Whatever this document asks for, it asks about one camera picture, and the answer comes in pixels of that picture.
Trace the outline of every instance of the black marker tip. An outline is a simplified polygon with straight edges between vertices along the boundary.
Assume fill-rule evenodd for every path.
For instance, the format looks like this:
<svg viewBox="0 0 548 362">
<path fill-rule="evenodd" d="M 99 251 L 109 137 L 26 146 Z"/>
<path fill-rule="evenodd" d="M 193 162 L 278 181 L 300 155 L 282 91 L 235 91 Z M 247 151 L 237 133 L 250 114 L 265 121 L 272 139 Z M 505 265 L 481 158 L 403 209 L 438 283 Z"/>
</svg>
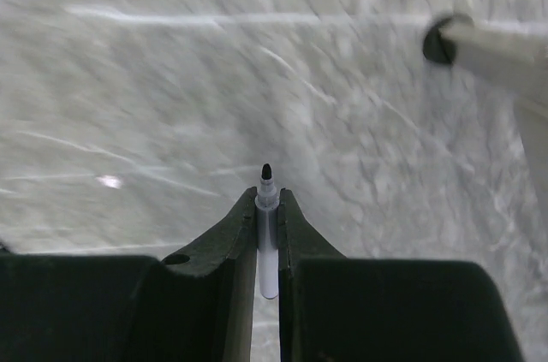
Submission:
<svg viewBox="0 0 548 362">
<path fill-rule="evenodd" d="M 271 180 L 272 179 L 272 168 L 269 163 L 266 163 L 263 165 L 263 170 L 260 173 L 260 177 L 263 180 Z"/>
</svg>

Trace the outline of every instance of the gray surface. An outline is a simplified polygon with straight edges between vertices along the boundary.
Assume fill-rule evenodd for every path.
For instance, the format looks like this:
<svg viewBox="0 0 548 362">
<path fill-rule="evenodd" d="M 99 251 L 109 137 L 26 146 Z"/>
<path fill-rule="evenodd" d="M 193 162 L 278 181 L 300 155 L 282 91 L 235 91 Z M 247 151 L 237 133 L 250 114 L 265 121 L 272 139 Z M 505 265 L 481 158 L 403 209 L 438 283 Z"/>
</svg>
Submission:
<svg viewBox="0 0 548 362">
<path fill-rule="evenodd" d="M 483 264 L 545 361 L 548 232 L 510 97 L 420 54 L 453 8 L 537 33 L 548 15 L 545 0 L 0 0 L 0 236 L 162 256 L 268 161 L 348 255 Z M 257 299 L 253 361 L 278 358 L 276 306 Z"/>
</svg>

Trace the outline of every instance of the screw hole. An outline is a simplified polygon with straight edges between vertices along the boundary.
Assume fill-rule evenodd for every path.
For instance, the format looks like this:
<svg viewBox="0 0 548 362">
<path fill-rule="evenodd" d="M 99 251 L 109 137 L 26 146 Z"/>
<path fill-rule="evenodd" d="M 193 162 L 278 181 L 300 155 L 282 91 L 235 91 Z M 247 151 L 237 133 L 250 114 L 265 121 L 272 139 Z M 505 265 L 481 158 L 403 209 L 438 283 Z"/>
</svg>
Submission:
<svg viewBox="0 0 548 362">
<path fill-rule="evenodd" d="M 184 253 L 174 253 L 173 255 L 169 255 L 169 257 L 164 259 L 164 264 L 166 265 L 185 264 L 189 260 L 190 260 L 190 257 L 188 255 L 185 255 Z"/>
</svg>

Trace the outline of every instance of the pen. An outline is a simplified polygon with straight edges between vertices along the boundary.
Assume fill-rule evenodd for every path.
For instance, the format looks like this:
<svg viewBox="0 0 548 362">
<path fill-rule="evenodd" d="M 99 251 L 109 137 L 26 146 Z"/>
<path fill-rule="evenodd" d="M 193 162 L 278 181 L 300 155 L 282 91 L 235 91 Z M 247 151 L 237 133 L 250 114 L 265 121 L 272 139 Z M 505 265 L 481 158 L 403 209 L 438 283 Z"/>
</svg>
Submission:
<svg viewBox="0 0 548 362">
<path fill-rule="evenodd" d="M 259 288 L 268 300 L 277 297 L 277 189 L 271 166 L 266 163 L 260 175 L 255 198 L 257 213 L 257 248 L 259 252 Z"/>
</svg>

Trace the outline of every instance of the white marker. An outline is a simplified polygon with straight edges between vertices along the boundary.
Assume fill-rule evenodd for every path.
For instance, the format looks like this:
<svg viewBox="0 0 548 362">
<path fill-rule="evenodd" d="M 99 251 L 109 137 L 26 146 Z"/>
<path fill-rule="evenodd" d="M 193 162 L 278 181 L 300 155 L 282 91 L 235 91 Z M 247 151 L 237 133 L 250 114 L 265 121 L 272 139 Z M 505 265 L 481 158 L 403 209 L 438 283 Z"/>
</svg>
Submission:
<svg viewBox="0 0 548 362">
<path fill-rule="evenodd" d="M 277 297 L 277 207 L 280 201 L 272 179 L 271 166 L 266 163 L 260 176 L 255 198 L 257 243 L 259 250 L 259 287 L 268 300 Z"/>
</svg>

